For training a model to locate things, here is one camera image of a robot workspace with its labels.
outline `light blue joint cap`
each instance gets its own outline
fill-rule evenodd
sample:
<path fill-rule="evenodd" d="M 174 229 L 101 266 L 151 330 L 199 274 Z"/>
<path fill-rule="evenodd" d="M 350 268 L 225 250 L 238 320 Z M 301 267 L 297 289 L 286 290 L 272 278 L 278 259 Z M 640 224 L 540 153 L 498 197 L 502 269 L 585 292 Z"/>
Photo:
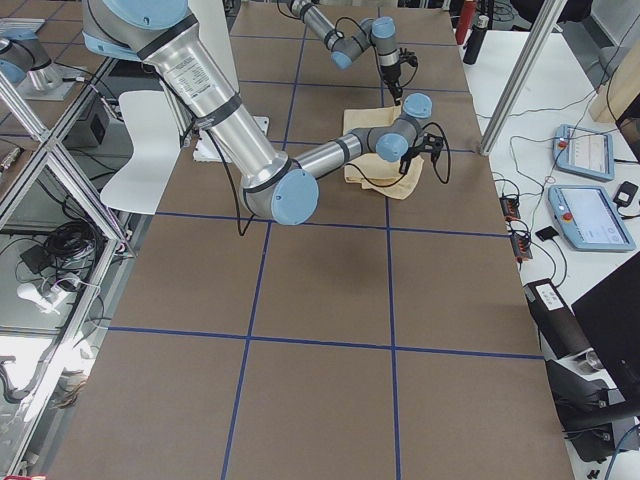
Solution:
<path fill-rule="evenodd" d="M 353 61 L 342 52 L 332 52 L 331 60 L 335 63 L 340 70 L 345 70 L 351 66 Z"/>
<path fill-rule="evenodd" d="M 305 222 L 316 211 L 319 194 L 318 182 L 313 175 L 302 169 L 290 171 L 273 191 L 273 219 L 282 225 Z"/>
<path fill-rule="evenodd" d="M 9 40 L 37 40 L 38 36 L 28 28 L 10 28 L 2 35 Z"/>
<path fill-rule="evenodd" d="M 409 150 L 409 142 L 399 133 L 385 133 L 376 142 L 376 153 L 387 162 L 397 162 Z"/>
<path fill-rule="evenodd" d="M 87 35 L 84 32 L 82 32 L 82 35 L 84 35 L 84 44 L 93 53 L 97 53 L 98 55 L 102 55 L 104 57 L 119 58 L 120 60 L 131 60 L 132 62 L 140 61 L 133 50 L 123 48 L 119 45 L 114 45 L 113 43 L 105 42 L 104 40 L 100 40 L 98 38 L 92 37 L 91 35 Z"/>
<path fill-rule="evenodd" d="M 391 17 L 380 17 L 373 21 L 371 33 L 377 38 L 391 38 L 396 34 L 396 25 Z"/>
<path fill-rule="evenodd" d="M 431 116 L 431 99 L 424 93 L 412 93 L 402 105 L 402 111 L 414 118 L 429 118 Z"/>
<path fill-rule="evenodd" d="M 103 0 L 105 6 L 130 25 L 145 30 L 173 27 L 187 13 L 187 0 Z"/>
<path fill-rule="evenodd" d="M 27 76 L 19 67 L 4 60 L 0 60 L 0 72 L 2 72 L 11 83 L 20 83 L 24 80 L 24 77 Z"/>

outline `white desk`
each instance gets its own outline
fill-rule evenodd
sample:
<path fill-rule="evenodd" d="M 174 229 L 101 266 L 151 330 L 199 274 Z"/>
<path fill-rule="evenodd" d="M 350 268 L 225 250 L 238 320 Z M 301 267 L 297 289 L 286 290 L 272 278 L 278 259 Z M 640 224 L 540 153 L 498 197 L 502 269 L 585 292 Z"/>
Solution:
<path fill-rule="evenodd" d="M 489 116 L 493 113 L 513 66 L 524 46 L 527 35 L 528 33 L 519 32 L 488 32 L 476 64 L 465 65 L 469 90 L 473 95 L 474 106 L 478 114 Z M 593 91 L 593 88 L 589 80 L 562 35 L 552 34 L 534 70 L 531 72 L 512 113 L 528 109 L 564 107 L 582 99 L 591 91 Z M 560 124 L 575 125 L 583 116 L 587 105 L 594 96 L 595 94 L 561 111 L 530 112 L 522 116 L 511 117 L 491 152 L 492 170 L 515 182 L 522 193 L 538 193 L 540 191 L 539 186 L 516 172 L 515 163 L 509 153 L 511 137 L 520 135 L 536 140 L 550 139 L 554 136 Z M 489 120 L 479 117 L 478 121 L 481 130 L 484 131 Z M 579 126 L 602 131 L 615 128 L 614 124 L 594 122 L 588 112 Z M 617 131 L 612 135 L 615 158 L 635 160 L 622 135 Z M 551 141 L 533 143 L 515 139 L 513 146 L 520 171 L 543 183 L 544 178 L 551 173 L 553 164 Z M 557 169 L 554 169 L 551 175 L 555 178 L 555 183 L 557 184 L 583 185 L 595 183 L 603 185 L 611 195 L 615 193 L 620 183 L 624 180 L 640 185 L 640 166 L 616 164 L 615 168 L 616 178 L 608 183 L 563 173 Z M 501 183 L 497 183 L 498 192 L 502 190 Z M 514 191 L 513 187 L 505 186 L 506 193 L 514 193 Z M 538 203 L 538 198 L 521 198 L 520 213 L 522 219 L 531 227 L 533 232 L 553 224 L 546 190 L 535 217 L 533 217 L 533 210 Z M 633 205 L 629 207 L 629 214 L 637 213 L 640 210 L 637 200 L 636 198 Z M 640 245 L 640 219 L 628 221 L 626 226 L 629 228 L 636 243 Z M 569 304 L 573 303 L 587 290 L 615 270 L 617 266 L 636 253 L 635 251 L 628 253 L 577 252 L 572 250 L 563 238 L 557 238 L 557 242 L 565 253 L 568 262 L 567 279 L 560 287 L 560 292 Z M 543 247 L 556 259 L 560 272 L 563 268 L 563 262 L 556 247 L 551 242 L 545 242 Z M 552 272 L 553 267 L 550 260 L 535 247 L 533 247 L 533 255 L 534 259 L 524 262 L 522 266 L 521 279 L 523 284 L 546 278 Z M 561 273 L 556 276 L 556 281 L 560 278 Z M 567 449 L 569 450 L 576 479 L 584 479 L 592 469 L 601 470 L 600 478 L 604 477 L 606 463 L 602 465 L 584 463 L 578 458 L 569 442 L 567 442 Z M 616 460 L 611 480 L 637 480 L 638 472 L 640 472 L 640 452 L 628 452 L 620 455 Z"/>

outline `label sticker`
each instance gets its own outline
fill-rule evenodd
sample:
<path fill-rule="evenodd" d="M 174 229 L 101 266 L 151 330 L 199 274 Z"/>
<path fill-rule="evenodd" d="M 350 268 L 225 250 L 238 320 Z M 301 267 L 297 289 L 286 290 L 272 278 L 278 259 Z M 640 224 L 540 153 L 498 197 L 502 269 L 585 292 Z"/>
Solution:
<path fill-rule="evenodd" d="M 165 76 L 181 97 L 191 99 L 188 103 L 214 87 L 206 70 L 194 57 L 185 58 Z"/>
<path fill-rule="evenodd" d="M 538 285 L 536 287 L 536 290 L 538 291 L 540 298 L 549 310 L 558 310 L 559 308 L 564 307 L 562 300 L 558 298 L 558 294 L 551 287 L 551 285 Z"/>

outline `beige cloth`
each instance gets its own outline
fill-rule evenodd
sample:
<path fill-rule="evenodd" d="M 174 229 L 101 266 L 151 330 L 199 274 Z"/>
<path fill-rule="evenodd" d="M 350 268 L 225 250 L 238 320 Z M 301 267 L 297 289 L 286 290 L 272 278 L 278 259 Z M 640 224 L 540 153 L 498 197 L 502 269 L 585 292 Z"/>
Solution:
<path fill-rule="evenodd" d="M 401 107 L 399 106 L 368 110 L 345 110 L 343 133 L 347 133 L 354 128 L 389 126 L 400 115 L 400 112 Z M 362 155 L 350 163 L 357 165 L 365 176 L 377 185 L 390 185 L 401 176 L 398 173 L 400 162 L 389 163 L 375 153 Z M 422 158 L 417 156 L 411 162 L 409 173 L 395 185 L 386 188 L 372 185 L 364 179 L 360 172 L 349 165 L 344 167 L 344 179 L 347 183 L 359 183 L 363 190 L 375 190 L 387 197 L 404 200 L 416 188 L 422 173 L 422 164 Z"/>

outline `robotic arm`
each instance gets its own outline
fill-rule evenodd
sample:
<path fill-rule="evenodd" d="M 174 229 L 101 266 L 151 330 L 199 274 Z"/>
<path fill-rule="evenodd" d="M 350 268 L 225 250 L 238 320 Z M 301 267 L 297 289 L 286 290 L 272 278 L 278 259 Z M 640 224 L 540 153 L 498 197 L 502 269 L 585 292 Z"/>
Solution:
<path fill-rule="evenodd" d="M 331 59 L 341 70 L 350 67 L 360 55 L 373 46 L 378 57 L 380 76 L 393 96 L 394 103 L 400 105 L 401 65 L 409 63 L 414 69 L 418 68 L 418 58 L 413 52 L 398 49 L 396 27 L 391 17 L 375 20 L 365 18 L 359 24 L 356 23 L 358 32 L 351 38 L 346 38 L 337 29 L 337 23 L 332 24 L 312 0 L 290 0 L 288 6 L 289 11 L 323 41 L 331 51 Z"/>
<path fill-rule="evenodd" d="M 291 159 L 273 148 L 200 42 L 187 0 L 83 0 L 83 8 L 87 47 L 153 65 L 191 110 L 196 125 L 242 172 L 240 196 L 256 215 L 285 225 L 302 223 L 317 205 L 316 177 L 372 151 L 397 161 L 424 142 L 431 100 L 413 94 L 392 126 L 356 129 Z M 310 8 L 307 15 L 313 15 Z M 351 51 L 346 44 L 340 48 Z"/>
<path fill-rule="evenodd" d="M 26 29 L 14 28 L 0 37 L 0 70 L 11 83 L 20 83 L 28 75 L 40 92 L 62 84 L 60 72 L 38 37 Z"/>

